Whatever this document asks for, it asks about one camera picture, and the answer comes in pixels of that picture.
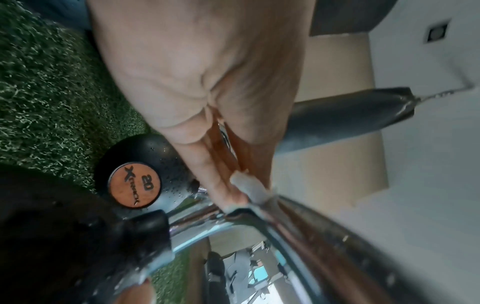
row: green artificial turf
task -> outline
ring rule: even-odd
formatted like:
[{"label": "green artificial turf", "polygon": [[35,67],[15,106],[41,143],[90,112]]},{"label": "green artificial turf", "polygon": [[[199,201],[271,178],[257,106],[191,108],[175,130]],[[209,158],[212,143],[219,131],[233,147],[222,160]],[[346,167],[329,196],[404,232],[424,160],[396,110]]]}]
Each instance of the green artificial turf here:
[{"label": "green artificial turf", "polygon": [[[119,140],[148,126],[83,33],[0,0],[0,162],[93,191],[93,170]],[[152,277],[158,303],[185,301],[189,254]]]}]

